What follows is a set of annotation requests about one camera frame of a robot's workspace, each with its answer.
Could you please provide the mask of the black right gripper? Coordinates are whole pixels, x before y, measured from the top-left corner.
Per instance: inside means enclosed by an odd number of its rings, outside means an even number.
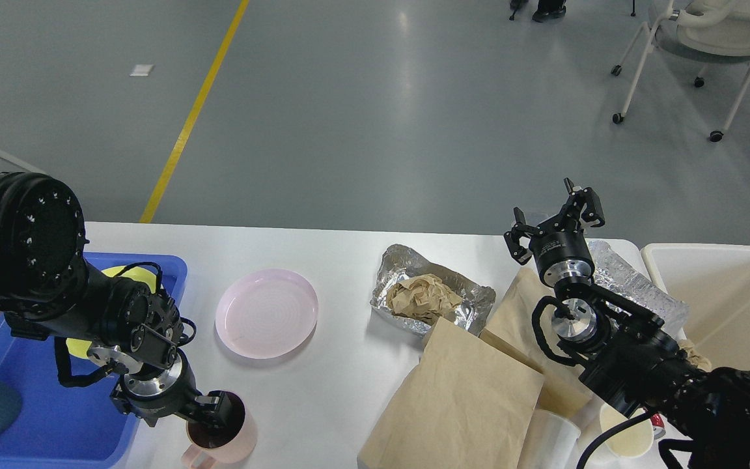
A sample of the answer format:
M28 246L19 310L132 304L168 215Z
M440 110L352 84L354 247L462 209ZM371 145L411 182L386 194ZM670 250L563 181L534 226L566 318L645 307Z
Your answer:
M595 267L584 231L606 225L600 197L593 188L575 185L571 178L564 178L563 184L568 198L560 219L532 226L521 208L513 208L512 227L504 233L512 259L525 265L533 258L542 284L554 290L593 285Z

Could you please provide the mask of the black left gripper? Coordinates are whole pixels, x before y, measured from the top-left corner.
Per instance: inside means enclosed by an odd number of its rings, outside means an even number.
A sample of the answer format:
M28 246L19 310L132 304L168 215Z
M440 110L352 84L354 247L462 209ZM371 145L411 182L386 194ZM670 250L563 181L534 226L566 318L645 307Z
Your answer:
M111 392L111 401L120 413L135 416L149 427L169 416L188 421L191 442L227 442L226 426L233 413L229 393L200 394L187 356L179 351L169 369L151 377L121 376Z

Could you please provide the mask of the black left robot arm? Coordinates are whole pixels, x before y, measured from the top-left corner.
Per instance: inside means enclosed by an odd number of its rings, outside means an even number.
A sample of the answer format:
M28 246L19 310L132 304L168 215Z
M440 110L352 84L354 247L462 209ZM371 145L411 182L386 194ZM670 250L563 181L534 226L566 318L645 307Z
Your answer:
M44 173L0 172L0 314L15 337L54 339L57 380L87 387L116 375L112 401L149 425L175 415L191 436L226 442L247 412L227 391L202 394L182 350L193 340L163 285L108 276L84 256L83 211Z

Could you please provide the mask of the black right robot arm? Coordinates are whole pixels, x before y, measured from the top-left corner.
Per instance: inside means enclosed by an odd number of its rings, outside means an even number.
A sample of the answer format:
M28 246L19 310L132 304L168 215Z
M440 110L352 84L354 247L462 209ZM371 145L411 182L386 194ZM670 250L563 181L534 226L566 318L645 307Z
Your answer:
M594 189L569 178L564 185L568 198L559 213L538 225L513 208L504 240L518 264L535 262L539 280L553 291L531 314L544 356L580 365L581 383L625 417L586 446L577 467L611 437L661 414L684 435L659 442L666 467L678 468L674 453L682 451L690 468L750 468L750 371L701 370L655 312L596 284L584 234L606 222L602 205Z

